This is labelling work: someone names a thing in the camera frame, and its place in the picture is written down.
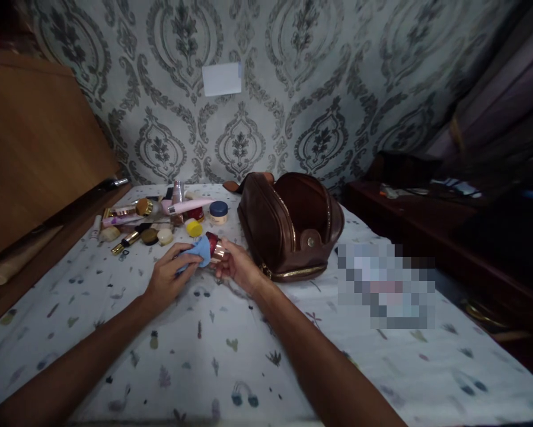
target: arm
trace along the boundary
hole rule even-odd
[[[202,261],[179,252],[176,243],[154,266],[145,293],[57,359],[0,405],[0,426],[61,425],[102,378],[128,344],[164,311]],[[185,264],[189,267],[175,277]]]
[[[405,426],[365,376],[254,265],[244,248],[217,267],[248,292],[276,332],[302,391],[326,426]]]

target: bed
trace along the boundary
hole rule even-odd
[[[166,189],[134,187],[120,204]],[[213,227],[205,221],[204,229],[245,246],[235,209],[239,195],[220,184],[186,190],[224,200],[228,222]],[[344,214],[339,244],[390,244],[352,213],[344,209]],[[193,239],[180,228],[174,233],[177,241]],[[114,244],[85,234],[0,319],[0,402],[143,293],[154,263],[169,249],[136,243],[129,254],[113,256]],[[372,268],[384,267],[363,267],[378,280]],[[430,286],[424,274],[403,274]],[[409,426],[533,420],[533,376],[438,291],[428,296],[433,308],[428,329],[373,329],[367,307],[347,297],[347,285],[338,284],[342,277],[333,253],[318,278],[280,287]],[[134,340],[69,424],[170,422],[319,424],[266,319],[236,284],[217,280],[208,269],[199,269],[178,300]]]

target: damask wallpaper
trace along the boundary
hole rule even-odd
[[[518,0],[30,0],[137,184],[313,174],[331,190],[412,150],[473,84]],[[201,67],[242,63],[206,98]]]

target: cosmetic pouch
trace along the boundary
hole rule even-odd
[[[314,177],[290,172],[274,182],[272,174],[250,173],[240,186],[238,206],[250,253],[275,282],[297,282],[319,276],[343,231],[343,211]]]

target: blue jar lid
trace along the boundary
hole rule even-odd
[[[213,202],[209,205],[209,213],[213,216],[225,216],[228,210],[225,202]]]

